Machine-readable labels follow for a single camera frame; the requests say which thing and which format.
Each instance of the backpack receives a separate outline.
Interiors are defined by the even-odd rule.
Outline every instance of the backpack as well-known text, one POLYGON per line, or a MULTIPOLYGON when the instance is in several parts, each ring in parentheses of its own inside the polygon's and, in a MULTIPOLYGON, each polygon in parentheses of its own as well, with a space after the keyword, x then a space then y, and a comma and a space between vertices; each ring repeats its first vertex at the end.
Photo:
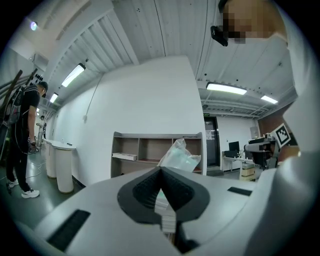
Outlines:
POLYGON ((9 99, 4 110, 4 122, 7 126, 13 125, 21 118, 21 104, 24 98, 26 85, 17 88, 9 99))

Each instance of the gray floor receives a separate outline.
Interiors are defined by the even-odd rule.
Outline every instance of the gray floor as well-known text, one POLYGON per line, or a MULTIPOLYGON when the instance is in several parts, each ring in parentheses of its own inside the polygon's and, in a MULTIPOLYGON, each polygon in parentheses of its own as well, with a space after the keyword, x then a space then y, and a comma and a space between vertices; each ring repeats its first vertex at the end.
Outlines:
MULTIPOLYGON (((24 199, 21 197, 21 188, 15 186, 12 189, 12 194, 9 195, 6 188, 6 178, 0 180, 0 194, 2 202, 7 206, 7 210, 14 220, 18 220, 31 229, 55 207, 61 204, 66 199, 77 193, 81 187, 74 183, 74 191, 70 194, 62 194, 58 190, 57 180, 47 177, 46 164, 43 164, 40 169, 39 165, 45 160, 40 153, 31 154, 28 156, 26 176, 34 176, 41 171, 41 174, 27 178, 27 182, 31 188, 40 191, 40 195, 36 198, 24 199)), ((6 176, 6 171, 3 167, 0 168, 0 179, 6 176)))
MULTIPOLYGON (((223 179, 230 179, 230 180, 239 180, 239 170, 232 171, 232 172, 225 172, 223 175, 215 176, 223 179)), ((255 180, 257 181, 262 173, 262 169, 259 167, 255 167, 255 180)))

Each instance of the doorway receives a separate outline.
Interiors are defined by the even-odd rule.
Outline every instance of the doorway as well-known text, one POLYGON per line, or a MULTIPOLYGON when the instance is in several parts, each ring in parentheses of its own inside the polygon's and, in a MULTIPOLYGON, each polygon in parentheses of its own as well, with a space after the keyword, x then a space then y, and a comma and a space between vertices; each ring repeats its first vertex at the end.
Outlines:
POLYGON ((206 166, 210 171, 212 168, 220 167, 220 142, 217 118, 208 116, 204 118, 206 137, 206 166))

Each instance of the plastic bag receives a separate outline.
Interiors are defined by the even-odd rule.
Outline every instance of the plastic bag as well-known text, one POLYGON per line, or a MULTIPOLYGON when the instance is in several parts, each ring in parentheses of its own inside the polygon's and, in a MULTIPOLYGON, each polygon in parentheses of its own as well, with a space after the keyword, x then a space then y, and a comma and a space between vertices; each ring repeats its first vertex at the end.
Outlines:
POLYGON ((184 138, 177 139, 167 153, 162 157, 158 166, 173 167, 192 172, 201 160, 201 155, 193 155, 186 150, 184 138))

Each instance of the shelving unit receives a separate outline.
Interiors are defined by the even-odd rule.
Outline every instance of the shelving unit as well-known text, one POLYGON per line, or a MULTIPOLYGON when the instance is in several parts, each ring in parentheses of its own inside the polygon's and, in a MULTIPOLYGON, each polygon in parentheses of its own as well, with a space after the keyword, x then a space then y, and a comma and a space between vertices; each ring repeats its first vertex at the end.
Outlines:
MULTIPOLYGON (((177 139, 185 139, 186 149, 193 155, 202 156, 202 133, 197 134, 134 134, 115 132, 112 153, 137 155, 137 160, 112 157, 111 178, 135 171, 156 167, 177 139)), ((194 169, 202 173, 203 159, 194 169)))

